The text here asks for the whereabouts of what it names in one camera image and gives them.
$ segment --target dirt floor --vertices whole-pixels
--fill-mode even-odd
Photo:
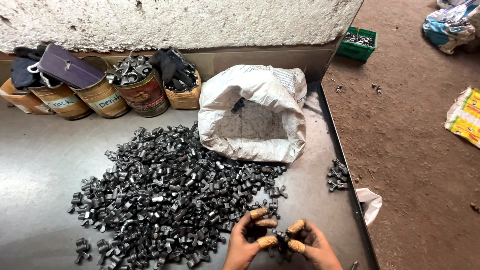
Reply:
[[[369,228],[383,270],[480,269],[480,149],[443,128],[460,92],[480,87],[480,54],[425,40],[435,10],[365,0],[352,25],[376,31],[377,49],[366,64],[335,57],[323,79],[356,187],[383,197]]]

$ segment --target masking tape label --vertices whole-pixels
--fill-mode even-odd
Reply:
[[[92,103],[89,103],[88,105],[90,105],[90,107],[94,110],[101,110],[101,109],[104,109],[112,104],[115,104],[117,103],[118,101],[122,100],[122,96],[120,95],[120,93],[118,91],[115,91],[115,93],[113,95],[111,95],[110,97],[108,98],[104,98],[102,100],[99,100],[97,102],[92,102]]]
[[[72,94],[72,95],[69,95],[68,97],[61,98],[54,101],[44,101],[44,100],[42,101],[52,109],[61,109],[77,103],[79,99],[75,96],[75,94]]]

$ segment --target cardboard container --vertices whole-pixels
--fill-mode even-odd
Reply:
[[[138,83],[115,88],[135,112],[143,117],[154,117],[165,112],[170,103],[163,88],[162,79],[156,69]]]
[[[110,69],[107,61],[98,56],[85,56],[82,58],[82,61],[102,72]],[[70,86],[70,89],[103,118],[117,118],[128,113],[130,110],[130,107],[120,93],[113,85],[108,83],[106,74],[100,81],[91,86],[82,89]]]
[[[202,81],[200,79],[200,75],[198,74],[198,70],[195,70],[195,74],[198,77],[198,87],[192,89],[192,91],[185,91],[183,93],[175,93],[170,91],[165,87],[165,83],[163,83],[163,87],[167,94],[168,100],[170,101],[170,105],[172,109],[183,109],[183,110],[196,110],[200,108],[200,92],[202,90]]]
[[[55,88],[42,86],[28,89],[67,120],[77,120],[93,112],[66,84],[62,83]]]
[[[31,114],[54,114],[55,112],[45,105],[35,94],[30,93],[27,95],[12,95],[15,91],[15,87],[12,84],[12,79],[8,79],[0,87],[0,96],[7,101],[11,102],[17,108],[23,110],[26,113]]]

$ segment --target plastic bag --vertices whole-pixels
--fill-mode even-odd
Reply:
[[[375,194],[368,188],[358,188],[355,191],[359,202],[364,203],[363,218],[368,226],[375,220],[382,207],[382,196]]]
[[[468,87],[447,113],[446,129],[480,148],[480,90]]]
[[[236,65],[204,83],[198,130],[202,144],[234,160],[293,162],[303,154],[305,75]],[[245,107],[232,113],[241,98]]]
[[[452,54],[455,47],[472,41],[475,38],[475,27],[470,25],[467,15],[479,2],[480,0],[467,0],[428,15],[423,24],[426,38],[447,54]]]

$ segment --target white sack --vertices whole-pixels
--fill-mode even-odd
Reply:
[[[202,144],[234,160],[293,162],[303,154],[305,75],[261,65],[236,65],[202,86]],[[245,107],[231,109],[240,98]]]
[[[380,207],[382,207],[382,196],[373,193],[368,188],[358,188],[355,191],[359,202],[365,203],[363,205],[363,218],[369,226],[377,217]]]

